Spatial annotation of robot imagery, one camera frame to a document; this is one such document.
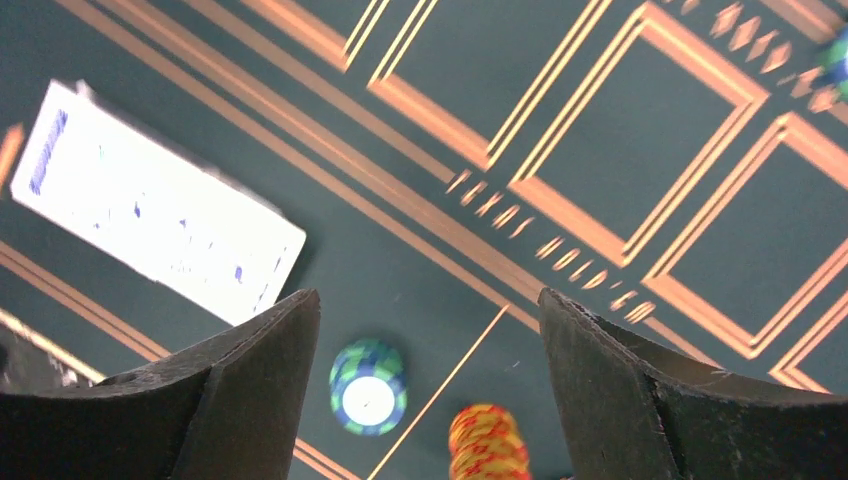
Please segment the green chips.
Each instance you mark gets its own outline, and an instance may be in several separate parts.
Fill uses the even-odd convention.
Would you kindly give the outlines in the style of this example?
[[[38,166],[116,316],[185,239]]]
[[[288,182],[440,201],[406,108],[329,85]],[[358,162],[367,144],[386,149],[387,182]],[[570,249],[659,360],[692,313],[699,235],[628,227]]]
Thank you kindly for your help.
[[[819,58],[819,82],[833,87],[841,100],[847,100],[847,26],[829,40]]]

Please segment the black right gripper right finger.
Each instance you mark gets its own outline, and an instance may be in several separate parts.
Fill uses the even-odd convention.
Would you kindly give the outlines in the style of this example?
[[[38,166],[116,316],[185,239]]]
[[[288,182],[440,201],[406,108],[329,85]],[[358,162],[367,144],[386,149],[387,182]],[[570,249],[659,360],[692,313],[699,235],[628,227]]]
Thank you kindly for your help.
[[[846,477],[845,397],[694,360],[550,288],[538,305],[578,478]]]

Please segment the green poker chip stack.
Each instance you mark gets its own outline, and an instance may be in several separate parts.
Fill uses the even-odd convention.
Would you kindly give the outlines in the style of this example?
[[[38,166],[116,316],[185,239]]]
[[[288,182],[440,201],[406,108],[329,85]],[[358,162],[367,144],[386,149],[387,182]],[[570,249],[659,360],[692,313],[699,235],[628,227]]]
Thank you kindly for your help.
[[[361,338],[340,350],[328,384],[332,412],[355,435],[384,435],[405,414],[405,364],[400,352],[382,340]]]

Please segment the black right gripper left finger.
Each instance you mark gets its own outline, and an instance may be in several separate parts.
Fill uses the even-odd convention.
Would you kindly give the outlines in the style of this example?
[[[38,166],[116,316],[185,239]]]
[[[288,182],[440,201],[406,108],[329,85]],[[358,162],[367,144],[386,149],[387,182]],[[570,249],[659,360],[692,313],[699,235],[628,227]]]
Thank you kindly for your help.
[[[91,387],[1,397],[5,479],[284,479],[316,349],[320,297]]]

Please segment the red yellow poker chip stack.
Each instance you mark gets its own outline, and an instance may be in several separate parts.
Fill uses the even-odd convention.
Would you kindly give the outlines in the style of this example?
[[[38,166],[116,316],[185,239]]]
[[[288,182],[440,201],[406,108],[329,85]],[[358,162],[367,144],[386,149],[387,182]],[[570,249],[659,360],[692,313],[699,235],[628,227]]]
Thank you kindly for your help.
[[[461,410],[448,431],[449,478],[532,478],[526,444],[505,408],[478,403]]]

